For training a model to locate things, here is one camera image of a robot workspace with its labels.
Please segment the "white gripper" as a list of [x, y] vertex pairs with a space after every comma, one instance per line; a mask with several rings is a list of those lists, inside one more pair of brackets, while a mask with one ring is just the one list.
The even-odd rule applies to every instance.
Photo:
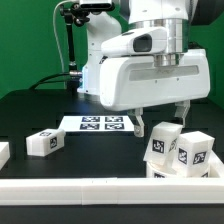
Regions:
[[175, 103], [174, 117], [185, 126], [192, 99], [210, 91], [209, 67], [203, 49], [190, 49], [180, 61], [162, 64], [168, 31], [164, 27], [132, 29], [101, 45], [100, 102], [127, 112], [136, 137], [144, 136], [142, 107]]

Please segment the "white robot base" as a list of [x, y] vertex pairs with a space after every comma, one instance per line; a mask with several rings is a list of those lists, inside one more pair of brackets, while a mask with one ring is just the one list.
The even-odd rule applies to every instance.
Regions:
[[103, 58], [101, 44], [121, 34], [121, 25], [106, 12], [98, 15], [90, 14], [87, 23], [87, 62], [82, 68], [82, 84], [78, 92], [84, 98], [99, 100], [99, 75]]

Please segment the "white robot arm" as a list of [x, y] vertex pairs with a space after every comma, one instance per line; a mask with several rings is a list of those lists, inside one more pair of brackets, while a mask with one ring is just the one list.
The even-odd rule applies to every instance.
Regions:
[[121, 0], [129, 30], [102, 43], [100, 102], [126, 110], [134, 133], [144, 135], [141, 118], [149, 106], [174, 103], [183, 120], [192, 99], [210, 91], [203, 49], [189, 43], [192, 25], [208, 25], [224, 12], [224, 0]]

